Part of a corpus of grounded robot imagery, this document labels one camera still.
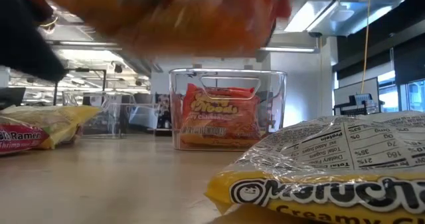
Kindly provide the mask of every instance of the shrimp ramen package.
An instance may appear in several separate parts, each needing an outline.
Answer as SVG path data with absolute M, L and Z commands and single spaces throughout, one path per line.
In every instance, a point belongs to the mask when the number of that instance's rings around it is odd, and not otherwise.
M 25 149 L 54 149 L 61 143 L 74 138 L 80 125 L 95 116 L 99 108 L 90 106 L 45 106 L 10 107 L 0 111 L 0 120 L 10 120 L 14 128 L 21 131 L 11 132 L 9 125 L 2 124 L 0 139 L 9 146 L 25 144 Z
M 223 213 L 252 204 L 326 223 L 425 224 L 425 114 L 283 128 L 214 176 L 206 195 Z
M 260 141 L 254 88 L 187 87 L 179 149 L 246 150 Z
M 52 0 L 137 55 L 254 56 L 288 0 Z

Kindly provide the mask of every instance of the blurry orange object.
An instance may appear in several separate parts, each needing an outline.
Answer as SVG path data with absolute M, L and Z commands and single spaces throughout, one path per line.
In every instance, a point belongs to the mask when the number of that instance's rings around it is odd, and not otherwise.
M 53 0 L 137 55 L 254 56 L 288 0 Z
M 187 87 L 181 149 L 245 150 L 260 140 L 254 88 Z

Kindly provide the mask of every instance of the maruchan logo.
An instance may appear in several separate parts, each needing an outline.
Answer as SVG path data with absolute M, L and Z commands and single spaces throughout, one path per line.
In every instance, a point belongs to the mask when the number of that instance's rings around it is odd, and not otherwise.
M 361 204 L 376 212 L 389 212 L 403 207 L 413 214 L 425 211 L 425 180 L 405 181 L 383 177 L 377 182 L 359 183 L 280 183 L 274 179 L 245 179 L 230 187 L 234 203 L 251 203 L 266 207 L 270 200 L 324 204 L 340 207 Z
M 0 132 L 0 141 L 12 140 L 39 140 L 41 139 L 40 133 L 18 133 L 18 132 Z

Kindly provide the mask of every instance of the table surface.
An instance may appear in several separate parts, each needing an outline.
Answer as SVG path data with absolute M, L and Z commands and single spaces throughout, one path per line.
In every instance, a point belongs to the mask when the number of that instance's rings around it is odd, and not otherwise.
M 220 215 L 203 193 L 240 154 L 142 136 L 1 157 L 0 223 L 308 223 L 260 207 Z

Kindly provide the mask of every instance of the maruchan ramen package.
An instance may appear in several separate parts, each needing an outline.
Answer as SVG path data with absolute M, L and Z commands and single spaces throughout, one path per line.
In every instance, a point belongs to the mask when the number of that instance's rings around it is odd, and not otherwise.
M 213 177 L 206 195 L 222 212 L 253 204 L 326 223 L 425 224 L 425 114 L 284 128 Z
M 137 55 L 254 56 L 288 0 L 52 0 Z
M 3 140 L 8 142 L 31 143 L 31 146 L 25 144 L 28 148 L 54 149 L 55 145 L 72 140 L 80 125 L 99 111 L 90 106 L 11 107 L 0 111 L 0 119 L 10 120 L 13 127 L 28 131 L 14 135 L 6 124 L 2 124 L 0 130 Z
M 260 140 L 254 88 L 187 87 L 179 149 L 246 150 Z

